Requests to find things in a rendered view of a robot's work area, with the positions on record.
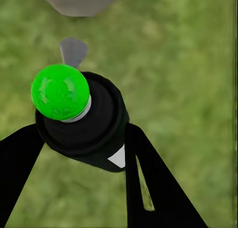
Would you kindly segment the pesticide atomizer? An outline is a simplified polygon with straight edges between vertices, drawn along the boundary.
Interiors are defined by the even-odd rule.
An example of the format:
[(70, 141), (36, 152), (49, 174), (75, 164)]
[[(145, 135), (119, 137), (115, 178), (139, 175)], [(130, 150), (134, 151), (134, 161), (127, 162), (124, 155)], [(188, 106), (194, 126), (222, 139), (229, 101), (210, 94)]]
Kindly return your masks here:
[(31, 86), (41, 138), (71, 159), (125, 171), (124, 129), (130, 120), (120, 90), (102, 75), (77, 70), (90, 52), (80, 39), (62, 39), (60, 50), (64, 64), (44, 68)]

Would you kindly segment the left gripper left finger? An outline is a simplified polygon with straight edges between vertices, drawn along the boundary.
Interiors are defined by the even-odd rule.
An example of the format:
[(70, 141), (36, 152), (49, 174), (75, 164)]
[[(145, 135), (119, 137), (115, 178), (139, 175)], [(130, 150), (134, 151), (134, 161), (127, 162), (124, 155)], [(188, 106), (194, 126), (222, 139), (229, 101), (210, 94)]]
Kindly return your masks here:
[(0, 141), (0, 228), (4, 228), (45, 141), (36, 124)]

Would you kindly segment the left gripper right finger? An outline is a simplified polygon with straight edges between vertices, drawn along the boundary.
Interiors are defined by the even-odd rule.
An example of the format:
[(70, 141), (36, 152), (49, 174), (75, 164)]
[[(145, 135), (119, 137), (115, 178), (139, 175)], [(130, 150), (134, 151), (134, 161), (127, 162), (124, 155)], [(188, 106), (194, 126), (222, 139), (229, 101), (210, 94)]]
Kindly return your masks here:
[[(124, 129), (128, 228), (208, 228), (143, 130)], [(155, 211), (144, 209), (136, 155)]]

